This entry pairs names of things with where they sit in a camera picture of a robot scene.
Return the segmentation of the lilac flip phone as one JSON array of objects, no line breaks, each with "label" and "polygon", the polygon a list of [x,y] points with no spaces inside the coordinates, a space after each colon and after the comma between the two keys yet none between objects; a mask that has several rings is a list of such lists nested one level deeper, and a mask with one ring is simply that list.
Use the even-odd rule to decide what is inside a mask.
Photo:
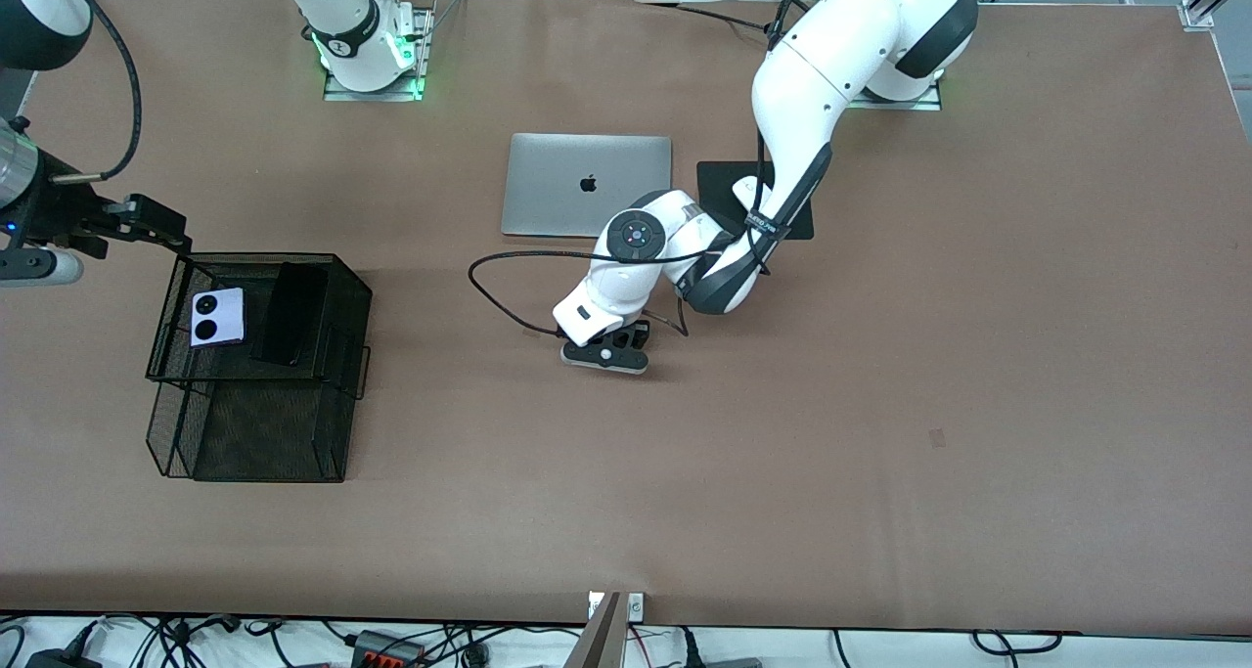
[{"label": "lilac flip phone", "polygon": [[192,296],[192,347],[245,342],[245,290],[203,290]]}]

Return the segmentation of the long black phone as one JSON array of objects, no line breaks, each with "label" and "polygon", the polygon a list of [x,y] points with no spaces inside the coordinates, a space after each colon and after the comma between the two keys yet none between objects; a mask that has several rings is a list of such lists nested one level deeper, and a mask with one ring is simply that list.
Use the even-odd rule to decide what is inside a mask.
[{"label": "long black phone", "polygon": [[250,360],[294,368],[307,338],[319,321],[331,276],[318,264],[285,261],[279,266]]}]

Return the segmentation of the silver closed laptop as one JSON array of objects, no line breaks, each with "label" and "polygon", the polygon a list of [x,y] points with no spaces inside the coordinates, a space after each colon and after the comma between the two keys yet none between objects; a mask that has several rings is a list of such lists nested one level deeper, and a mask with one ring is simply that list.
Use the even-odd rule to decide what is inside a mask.
[{"label": "silver closed laptop", "polygon": [[506,236],[593,239],[641,196],[672,188],[665,136],[515,133],[510,143]]}]

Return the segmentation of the black mouse pad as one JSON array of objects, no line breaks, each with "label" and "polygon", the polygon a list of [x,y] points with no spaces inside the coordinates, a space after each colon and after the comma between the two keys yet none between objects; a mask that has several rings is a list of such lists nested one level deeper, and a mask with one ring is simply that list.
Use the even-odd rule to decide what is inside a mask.
[{"label": "black mouse pad", "polygon": [[737,239],[745,231],[747,210],[734,196],[732,184],[742,176],[762,176],[772,186],[772,161],[759,169],[756,161],[701,161],[696,166],[699,204],[719,223],[724,231]]}]

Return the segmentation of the black mesh desk tray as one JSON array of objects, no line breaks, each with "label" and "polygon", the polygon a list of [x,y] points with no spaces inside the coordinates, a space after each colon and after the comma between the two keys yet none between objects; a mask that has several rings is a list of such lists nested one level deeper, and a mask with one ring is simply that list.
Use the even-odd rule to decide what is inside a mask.
[{"label": "black mesh desk tray", "polygon": [[[250,360],[282,263],[318,264],[326,304],[294,368]],[[192,347],[192,296],[245,290],[245,342]],[[371,365],[373,294],[334,254],[200,251],[173,268],[146,368],[156,402],[146,447],[165,477],[342,482]]]}]

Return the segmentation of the black plug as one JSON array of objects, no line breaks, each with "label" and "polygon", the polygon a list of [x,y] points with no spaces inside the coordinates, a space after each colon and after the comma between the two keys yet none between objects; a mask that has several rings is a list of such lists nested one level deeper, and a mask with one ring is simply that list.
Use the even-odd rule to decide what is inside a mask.
[{"label": "black plug", "polygon": [[679,629],[684,633],[684,642],[686,647],[684,668],[764,668],[761,660],[756,658],[756,655],[746,655],[745,658],[721,662],[706,662],[701,654],[699,640],[694,635],[694,630],[686,625],[680,625]]}]

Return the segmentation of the black orange power strip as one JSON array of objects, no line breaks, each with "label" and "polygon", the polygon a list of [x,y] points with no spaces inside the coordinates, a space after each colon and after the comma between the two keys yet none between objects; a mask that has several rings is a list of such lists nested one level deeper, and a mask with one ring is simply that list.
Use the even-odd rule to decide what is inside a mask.
[{"label": "black orange power strip", "polygon": [[424,658],[424,645],[376,630],[348,635],[352,645],[351,668],[417,668]]}]

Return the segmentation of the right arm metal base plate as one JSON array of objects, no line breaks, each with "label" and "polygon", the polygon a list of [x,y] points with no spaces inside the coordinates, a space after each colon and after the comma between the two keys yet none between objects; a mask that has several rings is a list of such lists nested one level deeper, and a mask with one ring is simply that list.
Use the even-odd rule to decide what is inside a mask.
[{"label": "right arm metal base plate", "polygon": [[313,33],[326,68],[326,101],[418,103],[433,23],[431,9],[389,1],[376,8],[371,26],[339,36]]}]

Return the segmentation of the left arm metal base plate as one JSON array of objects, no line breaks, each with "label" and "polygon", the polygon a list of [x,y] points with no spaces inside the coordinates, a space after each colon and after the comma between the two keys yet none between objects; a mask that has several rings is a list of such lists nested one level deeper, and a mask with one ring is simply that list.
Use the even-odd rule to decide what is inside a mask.
[{"label": "left arm metal base plate", "polygon": [[942,93],[939,81],[944,71],[940,69],[931,79],[929,88],[920,96],[911,99],[888,99],[876,96],[871,89],[865,88],[853,103],[851,110],[890,110],[890,111],[942,111]]}]

